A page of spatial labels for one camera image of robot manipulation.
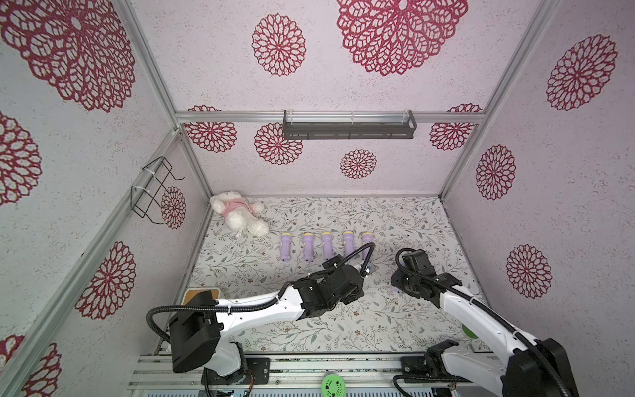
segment floor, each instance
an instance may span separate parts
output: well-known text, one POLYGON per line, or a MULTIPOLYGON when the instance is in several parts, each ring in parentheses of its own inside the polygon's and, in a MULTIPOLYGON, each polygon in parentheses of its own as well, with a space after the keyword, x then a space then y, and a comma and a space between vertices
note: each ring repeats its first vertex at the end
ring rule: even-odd
POLYGON ((422 248, 437 271, 448 271, 480 298, 455 233, 438 198, 250 198, 261 201, 260 217, 269 223, 263 238, 237 236, 214 214, 189 287, 217 286, 226 298, 247 297, 278 290, 285 281, 321 269, 319 236, 333 234, 333 247, 342 253, 342 233, 352 231, 356 246, 361 235, 375 236, 373 263, 377 272, 364 283, 365 296, 348 306, 339 304, 322 317, 271 323, 235 337, 245 351, 420 351, 453 339, 474 351, 487 351, 480 340, 468 338, 461 324, 425 300, 399 293, 390 286, 394 253, 422 248), (292 237, 291 261, 280 261, 280 236, 292 237), (316 235, 315 260, 302 258, 302 235, 316 235))

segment ceiling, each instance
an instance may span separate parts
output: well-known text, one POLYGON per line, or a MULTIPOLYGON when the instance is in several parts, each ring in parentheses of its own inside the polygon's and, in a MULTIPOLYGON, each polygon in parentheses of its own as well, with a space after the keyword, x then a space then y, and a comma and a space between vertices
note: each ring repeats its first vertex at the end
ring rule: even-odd
POLYGON ((484 106, 538 0, 132 0, 177 110, 484 106))

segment purple flashlight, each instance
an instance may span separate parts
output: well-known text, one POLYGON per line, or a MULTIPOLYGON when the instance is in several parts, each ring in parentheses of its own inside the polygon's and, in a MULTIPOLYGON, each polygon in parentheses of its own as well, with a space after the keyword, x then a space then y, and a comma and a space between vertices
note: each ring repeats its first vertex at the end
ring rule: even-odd
POLYGON ((302 241, 304 242, 304 260, 313 262, 313 234, 304 233, 302 241))
POLYGON ((344 239, 344 256, 349 256, 355 250, 355 234, 345 231, 342 235, 344 239))
POLYGON ((291 260, 291 234, 282 233, 280 240, 282 240, 280 259, 282 259, 283 262, 289 262, 291 260))
MULTIPOLYGON (((370 243, 373 240, 374 240, 374 238, 373 238, 373 234, 372 233, 366 232, 366 233, 362 234, 362 236, 361 236, 361 241, 364 244, 368 244, 368 243, 370 243)), ((361 258, 362 259, 366 259, 366 255, 368 254, 368 250, 369 250, 369 248, 365 249, 364 252, 361 254, 361 258)))
POLYGON ((322 248, 324 249, 324 260, 329 260, 335 256, 333 253, 333 235, 330 232, 322 233, 322 248))

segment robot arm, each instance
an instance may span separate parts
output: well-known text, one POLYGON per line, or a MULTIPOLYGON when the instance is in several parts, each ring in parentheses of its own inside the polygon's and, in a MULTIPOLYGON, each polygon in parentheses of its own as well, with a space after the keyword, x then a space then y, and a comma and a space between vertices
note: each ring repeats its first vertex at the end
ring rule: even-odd
POLYGON ((168 341, 174 372, 186 372, 201 366, 215 371, 226 384, 239 381, 247 372, 240 344, 230 343, 228 336, 246 328, 273 321, 293 321, 321 316, 341 302, 350 304, 364 296, 366 264, 374 244, 368 243, 342 258, 327 260, 324 270, 285 284, 279 292, 245 299, 215 300, 211 292, 195 295, 185 306, 162 306, 146 315, 148 325, 168 341), (346 264, 359 252, 368 249, 360 269, 346 264), (170 318, 170 334, 154 320, 157 313, 177 312, 170 318))
POLYGON ((493 352, 474 353, 445 340, 425 354, 431 377, 462 377, 500 397, 578 397, 566 352, 556 341, 518 329, 474 299, 450 273, 436 274, 422 250, 400 250, 395 261, 393 286, 451 314, 493 352), (404 265, 399 261, 403 252, 408 252, 404 265))

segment teddy bear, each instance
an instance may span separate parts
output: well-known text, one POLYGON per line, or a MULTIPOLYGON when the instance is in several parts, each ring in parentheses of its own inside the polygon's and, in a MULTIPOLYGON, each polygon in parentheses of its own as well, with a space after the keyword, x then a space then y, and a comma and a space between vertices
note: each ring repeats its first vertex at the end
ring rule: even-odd
POLYGON ((262 203, 247 203, 238 192, 224 192, 210 198, 211 209, 223 215, 225 222, 235 232, 247 229, 256 237, 266 236, 269 225, 253 214, 265 209, 262 203))

